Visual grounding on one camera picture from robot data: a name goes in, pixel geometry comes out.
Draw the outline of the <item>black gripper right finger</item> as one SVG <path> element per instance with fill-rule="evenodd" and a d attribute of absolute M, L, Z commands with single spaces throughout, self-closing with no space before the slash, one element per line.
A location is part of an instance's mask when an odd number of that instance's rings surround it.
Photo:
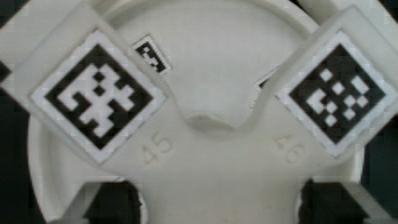
<path fill-rule="evenodd" d="M 363 224 L 368 214 L 342 183 L 310 181 L 301 199 L 299 224 Z"/>

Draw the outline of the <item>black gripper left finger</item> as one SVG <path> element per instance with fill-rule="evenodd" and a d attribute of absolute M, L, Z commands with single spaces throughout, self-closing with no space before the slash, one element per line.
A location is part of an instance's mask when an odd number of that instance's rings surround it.
<path fill-rule="evenodd" d="M 105 182 L 84 218 L 89 224 L 141 224 L 139 191 L 130 182 Z"/>

